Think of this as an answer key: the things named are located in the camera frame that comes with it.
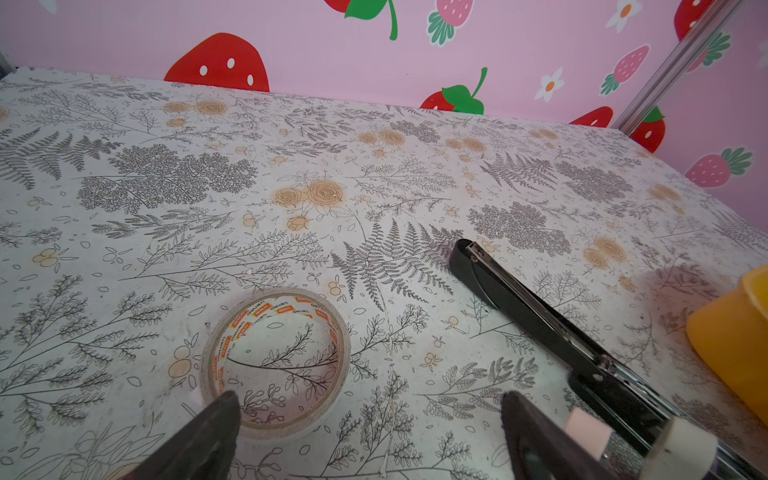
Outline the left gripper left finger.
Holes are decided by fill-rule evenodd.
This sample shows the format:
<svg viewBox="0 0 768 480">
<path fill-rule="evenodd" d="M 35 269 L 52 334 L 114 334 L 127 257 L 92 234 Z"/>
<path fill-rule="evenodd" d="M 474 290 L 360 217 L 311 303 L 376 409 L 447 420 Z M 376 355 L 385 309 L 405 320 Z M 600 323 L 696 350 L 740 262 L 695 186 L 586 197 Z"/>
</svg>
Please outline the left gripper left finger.
<svg viewBox="0 0 768 480">
<path fill-rule="evenodd" d="M 238 397 L 226 391 L 124 479 L 227 479 L 240 424 Z"/>
</svg>

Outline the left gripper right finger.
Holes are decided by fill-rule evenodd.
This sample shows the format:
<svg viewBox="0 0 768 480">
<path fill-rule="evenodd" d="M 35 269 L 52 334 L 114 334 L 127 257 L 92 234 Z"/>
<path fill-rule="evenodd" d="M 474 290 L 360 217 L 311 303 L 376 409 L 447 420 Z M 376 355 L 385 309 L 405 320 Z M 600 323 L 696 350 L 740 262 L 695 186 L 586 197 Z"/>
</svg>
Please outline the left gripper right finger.
<svg viewBox="0 0 768 480">
<path fill-rule="evenodd" d="M 501 420 L 515 479 L 615 479 L 523 394 L 503 395 Z"/>
</svg>

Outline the yellow plastic tray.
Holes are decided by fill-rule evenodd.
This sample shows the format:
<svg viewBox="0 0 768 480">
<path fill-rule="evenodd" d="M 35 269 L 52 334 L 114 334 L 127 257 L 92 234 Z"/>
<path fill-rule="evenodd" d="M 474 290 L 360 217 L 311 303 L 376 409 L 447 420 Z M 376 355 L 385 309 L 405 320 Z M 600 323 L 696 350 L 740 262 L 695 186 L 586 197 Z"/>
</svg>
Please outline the yellow plastic tray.
<svg viewBox="0 0 768 480">
<path fill-rule="evenodd" d="M 698 309 L 686 333 L 703 362 L 762 421 L 767 421 L 767 267 Z"/>
</svg>

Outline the black stapler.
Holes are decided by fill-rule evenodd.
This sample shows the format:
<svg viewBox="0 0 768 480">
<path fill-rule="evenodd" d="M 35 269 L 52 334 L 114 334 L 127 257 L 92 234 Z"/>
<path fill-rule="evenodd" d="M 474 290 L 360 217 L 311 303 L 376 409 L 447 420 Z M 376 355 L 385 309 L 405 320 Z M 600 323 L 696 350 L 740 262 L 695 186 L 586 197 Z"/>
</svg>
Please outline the black stapler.
<svg viewBox="0 0 768 480">
<path fill-rule="evenodd" d="M 570 370 L 571 389 L 641 456 L 643 479 L 764 479 L 766 473 L 703 428 L 501 267 L 458 240 L 452 273 Z"/>
</svg>

